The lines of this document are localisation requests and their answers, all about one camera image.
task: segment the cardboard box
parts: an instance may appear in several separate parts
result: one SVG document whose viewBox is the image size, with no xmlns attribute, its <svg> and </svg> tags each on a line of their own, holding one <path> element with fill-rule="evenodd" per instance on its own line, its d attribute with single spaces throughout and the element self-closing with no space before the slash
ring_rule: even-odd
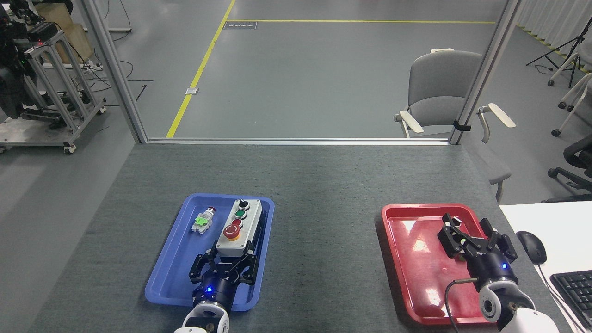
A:
<svg viewBox="0 0 592 333">
<path fill-rule="evenodd" d="M 64 29 L 64 33 L 66 35 L 66 39 L 71 44 L 70 48 L 76 49 L 75 51 L 72 50 L 72 53 L 74 53 L 74 57 L 76 57 L 78 63 L 82 63 L 82 60 L 78 57 L 76 51 L 80 53 L 85 61 L 92 56 L 92 47 L 88 42 L 88 38 L 86 37 L 86 32 L 82 28 L 82 24 L 74 23 L 70 27 Z M 62 58 L 63 63 L 70 63 L 70 59 L 68 59 L 66 52 L 61 46 L 57 47 L 57 53 Z"/>
<path fill-rule="evenodd" d="M 66 30 L 74 24 L 66 5 L 63 3 L 38 4 L 35 9 L 40 16 L 45 18 L 46 22 L 55 22 L 62 30 Z"/>
</svg>

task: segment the black wrist strap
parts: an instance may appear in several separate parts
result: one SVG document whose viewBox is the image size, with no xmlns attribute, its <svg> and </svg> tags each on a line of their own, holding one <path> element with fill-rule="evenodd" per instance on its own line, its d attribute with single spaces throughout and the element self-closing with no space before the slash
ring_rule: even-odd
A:
<svg viewBox="0 0 592 333">
<path fill-rule="evenodd" d="M 458 120 L 455 120 L 453 125 L 456 130 L 459 130 L 461 132 L 468 132 L 471 130 L 471 125 L 461 125 L 458 123 Z"/>
</svg>

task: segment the white desk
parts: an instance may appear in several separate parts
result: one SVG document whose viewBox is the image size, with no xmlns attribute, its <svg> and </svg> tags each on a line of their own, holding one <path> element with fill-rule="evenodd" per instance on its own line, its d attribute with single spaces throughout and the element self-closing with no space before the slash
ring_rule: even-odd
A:
<svg viewBox="0 0 592 333">
<path fill-rule="evenodd" d="M 517 204 L 500 208 L 514 231 L 528 231 L 543 242 L 547 262 L 540 267 L 547 279 L 555 273 L 592 270 L 592 201 Z M 565 319 L 574 332 L 579 332 L 567 316 Z"/>
</svg>

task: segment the yellow floor line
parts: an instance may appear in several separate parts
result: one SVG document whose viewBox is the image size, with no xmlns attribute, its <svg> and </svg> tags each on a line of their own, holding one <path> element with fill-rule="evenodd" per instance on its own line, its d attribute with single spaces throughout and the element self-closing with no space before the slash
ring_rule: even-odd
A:
<svg viewBox="0 0 592 333">
<path fill-rule="evenodd" d="M 494 21 L 383 21 L 383 20 L 228 20 L 228 22 L 272 22 L 272 23 L 463 23 L 463 24 L 494 24 Z"/>
<path fill-rule="evenodd" d="M 555 48 L 554 48 L 554 47 L 552 47 L 552 46 L 551 46 L 551 44 L 547 43 L 547 42 L 546 42 L 544 39 L 542 39 L 542 38 L 539 38 L 539 36 L 537 36 L 537 35 L 533 34 L 533 33 L 532 33 L 532 31 L 529 31 L 529 30 L 527 30 L 526 28 L 524 28 L 524 27 L 521 27 L 521 26 L 519 26 L 519 25 L 518 25 L 518 27 L 519 27 L 520 29 L 524 30 L 524 31 L 525 31 L 527 34 L 531 35 L 531 36 L 532 36 L 534 39 L 538 40 L 538 41 L 539 41 L 539 42 L 541 42 L 543 45 L 545 45 L 546 47 L 548 47 L 550 50 L 555 50 Z M 567 55 L 565 55 L 565 54 L 563 54 L 563 53 L 561 53 L 561 52 L 559 52 L 559 51 L 555 51 L 555 53 L 557 53 L 558 55 L 560 55 L 560 56 L 561 56 L 563 59 L 566 59 L 566 60 L 567 60 Z M 588 71 L 587 69 L 584 69 L 584 67 L 583 67 L 583 66 L 579 66 L 579 67 L 578 67 L 578 69 L 579 69 L 579 70 L 581 70 L 582 72 L 586 73 L 586 74 L 589 74 L 589 73 L 591 73 L 591 72 L 590 72 L 590 71 Z"/>
<path fill-rule="evenodd" d="M 230 11 L 232 10 L 232 7 L 234 6 L 235 1 L 236 0 L 232 0 L 230 2 L 230 5 L 228 6 L 228 9 L 226 10 L 226 14 L 224 15 L 224 18 L 222 18 L 222 21 L 220 22 L 220 25 L 218 26 L 218 30 L 216 31 L 216 34 L 214 35 L 214 38 L 212 39 L 212 42 L 210 43 L 210 46 L 208 47 L 208 50 L 206 51 L 205 56 L 201 61 L 201 65 L 198 68 L 197 73 L 195 73 L 193 81 L 191 81 L 190 87 L 196 87 L 197 82 L 200 81 L 201 74 L 204 72 L 205 64 L 208 62 L 208 59 L 210 58 L 210 54 L 212 53 L 212 49 L 214 48 L 214 45 L 215 45 L 216 41 L 218 40 L 220 33 L 222 32 L 222 28 L 224 28 L 224 24 L 226 23 L 226 20 L 228 20 L 228 15 L 230 15 Z M 177 112 L 177 115 L 175 116 L 175 119 L 173 120 L 173 123 L 171 124 L 170 129 L 169 129 L 169 132 L 166 134 L 166 137 L 173 137 L 175 135 L 175 132 L 177 131 L 177 127 L 179 127 L 179 123 L 181 122 L 181 119 L 183 118 L 183 115 L 185 114 L 185 110 L 187 109 L 187 105 L 189 105 L 189 101 L 191 101 L 191 96 L 193 96 L 193 95 L 186 95 L 185 98 L 183 99 L 183 103 L 181 103 L 181 107 L 179 107 L 179 111 Z"/>
</svg>

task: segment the blue tray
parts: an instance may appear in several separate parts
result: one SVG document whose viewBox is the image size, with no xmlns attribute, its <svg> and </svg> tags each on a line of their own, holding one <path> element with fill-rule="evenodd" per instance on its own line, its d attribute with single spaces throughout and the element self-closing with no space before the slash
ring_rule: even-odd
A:
<svg viewBox="0 0 592 333">
<path fill-rule="evenodd" d="M 191 194 L 183 202 L 146 284 L 144 295 L 148 301 L 165 305 L 193 306 L 191 293 L 198 284 L 193 284 L 189 280 L 188 274 L 191 265 L 193 265 L 196 255 L 205 253 L 218 239 L 226 218 L 230 214 L 230 209 L 234 201 L 238 199 L 259 199 L 264 213 L 267 214 L 263 239 L 255 250 L 259 256 L 257 279 L 253 286 L 244 283 L 239 285 L 232 304 L 232 311 L 247 311 L 255 306 L 261 290 L 269 232 L 274 216 L 274 202 L 264 197 L 228 196 L 212 193 Z M 202 213 L 210 206 L 216 208 L 216 213 L 209 230 L 201 235 L 198 232 L 192 232 L 191 226 L 195 222 L 197 214 Z"/>
</svg>

